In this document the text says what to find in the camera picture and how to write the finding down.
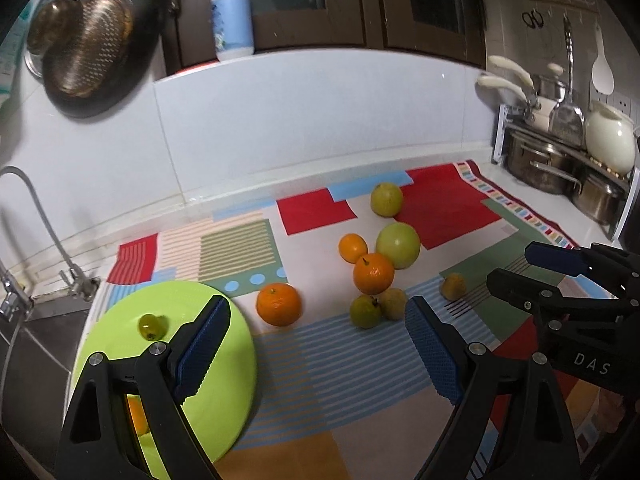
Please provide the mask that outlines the right hand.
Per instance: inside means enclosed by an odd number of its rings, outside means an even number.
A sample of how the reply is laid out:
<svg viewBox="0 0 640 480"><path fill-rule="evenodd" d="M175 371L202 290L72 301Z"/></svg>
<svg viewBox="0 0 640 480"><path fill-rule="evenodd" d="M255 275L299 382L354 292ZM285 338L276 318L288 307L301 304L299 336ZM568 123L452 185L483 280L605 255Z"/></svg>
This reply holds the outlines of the right hand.
<svg viewBox="0 0 640 480"><path fill-rule="evenodd" d="M625 414L622 396L582 380L566 402L575 431L590 422L599 434L612 434Z"/></svg>

